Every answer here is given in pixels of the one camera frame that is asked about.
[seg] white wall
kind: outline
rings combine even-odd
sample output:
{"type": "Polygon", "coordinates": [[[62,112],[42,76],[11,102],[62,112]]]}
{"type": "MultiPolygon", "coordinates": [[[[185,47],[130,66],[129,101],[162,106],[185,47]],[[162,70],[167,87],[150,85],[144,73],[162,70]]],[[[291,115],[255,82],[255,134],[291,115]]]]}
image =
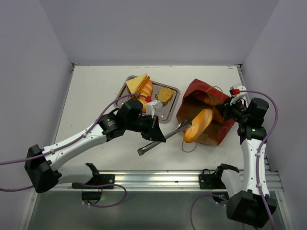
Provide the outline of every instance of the white wall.
{"type": "Polygon", "coordinates": [[[278,0],[40,0],[83,65],[239,64],[278,0]]]}
{"type": "MultiPolygon", "coordinates": [[[[0,161],[50,144],[71,65],[38,0],[0,1],[0,161]]],[[[0,167],[0,187],[30,185],[24,164],[0,167]]],[[[18,229],[28,192],[0,192],[0,228],[18,229]]]]}
{"type": "MultiPolygon", "coordinates": [[[[296,229],[306,229],[307,204],[307,1],[280,0],[243,65],[248,89],[272,96],[279,122],[268,140],[296,229]]],[[[273,108],[266,127],[273,122],[273,108]]]]}

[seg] white table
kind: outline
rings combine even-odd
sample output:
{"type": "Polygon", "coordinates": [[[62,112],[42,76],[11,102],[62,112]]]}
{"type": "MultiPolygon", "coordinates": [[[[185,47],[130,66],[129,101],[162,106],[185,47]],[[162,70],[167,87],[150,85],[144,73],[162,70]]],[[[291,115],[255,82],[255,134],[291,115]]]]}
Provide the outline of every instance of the white table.
{"type": "MultiPolygon", "coordinates": [[[[195,79],[219,86],[229,95],[229,88],[240,83],[236,66],[76,66],[66,99],[56,142],[64,140],[88,127],[112,100],[126,78],[148,73],[153,81],[180,90],[179,100],[170,122],[161,124],[163,133],[178,123],[176,113],[188,85],[195,79]]],[[[149,142],[139,133],[127,131],[124,136],[96,146],[67,165],[94,163],[99,170],[200,170],[215,169],[221,163],[243,169],[243,155],[235,124],[219,146],[198,145],[191,153],[181,150],[183,134],[176,134],[166,143],[139,156],[137,149],[149,142]]],[[[193,148],[186,144],[185,149],[193,148]]]]}

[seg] metal tray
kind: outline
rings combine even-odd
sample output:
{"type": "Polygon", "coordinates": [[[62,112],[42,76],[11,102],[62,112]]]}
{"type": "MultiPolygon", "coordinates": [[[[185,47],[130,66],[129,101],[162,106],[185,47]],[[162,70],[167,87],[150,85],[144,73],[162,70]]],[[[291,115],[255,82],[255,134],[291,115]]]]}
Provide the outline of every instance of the metal tray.
{"type": "MultiPolygon", "coordinates": [[[[127,78],[127,81],[135,78],[136,76],[129,76],[127,78]]],[[[167,123],[169,122],[169,120],[172,117],[172,114],[174,112],[175,109],[175,105],[177,103],[178,97],[179,97],[179,89],[173,87],[173,86],[169,86],[169,85],[164,85],[162,83],[159,82],[155,82],[152,81],[153,83],[153,93],[152,93],[152,99],[155,100],[155,96],[156,94],[159,93],[160,89],[162,89],[163,87],[168,87],[170,89],[172,89],[174,91],[173,97],[172,99],[167,103],[166,106],[164,106],[162,108],[161,111],[156,111],[155,115],[159,116],[159,122],[161,123],[167,123]]],[[[126,82],[124,83],[123,87],[121,88],[121,90],[119,91],[119,94],[117,95],[116,99],[129,94],[128,88],[126,86],[126,82]]],[[[129,97],[123,98],[121,100],[119,100],[117,103],[114,103],[115,108],[120,108],[127,100],[129,100],[129,97]]]]}

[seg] bag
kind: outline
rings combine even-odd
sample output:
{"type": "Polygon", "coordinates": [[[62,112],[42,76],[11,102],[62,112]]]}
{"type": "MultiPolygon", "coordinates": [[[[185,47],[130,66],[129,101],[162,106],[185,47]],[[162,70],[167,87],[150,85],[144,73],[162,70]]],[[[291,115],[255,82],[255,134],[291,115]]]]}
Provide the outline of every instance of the bag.
{"type": "Polygon", "coordinates": [[[235,121],[233,119],[224,121],[215,106],[224,103],[228,96],[203,81],[195,79],[188,86],[182,104],[177,112],[177,121],[181,123],[183,120],[193,119],[197,114],[205,109],[213,110],[213,120],[205,131],[199,136],[197,142],[207,145],[219,145],[235,121]]]}

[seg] gray floor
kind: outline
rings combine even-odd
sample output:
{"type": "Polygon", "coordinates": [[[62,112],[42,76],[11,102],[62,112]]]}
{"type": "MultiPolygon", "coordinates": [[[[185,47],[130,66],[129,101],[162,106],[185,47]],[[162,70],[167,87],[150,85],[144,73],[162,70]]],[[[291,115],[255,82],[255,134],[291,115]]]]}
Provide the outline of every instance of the gray floor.
{"type": "MultiPolygon", "coordinates": [[[[111,208],[82,206],[81,192],[40,194],[32,215],[30,230],[191,230],[189,210],[203,192],[129,192],[127,199],[111,208]]],[[[111,204],[123,193],[104,191],[99,204],[111,204]]],[[[284,230],[279,209],[274,213],[276,229],[284,230]]],[[[193,210],[197,230],[240,230],[242,224],[228,220],[225,208],[211,198],[198,200],[193,210]]],[[[269,223],[263,230],[270,230],[269,223]]]]}

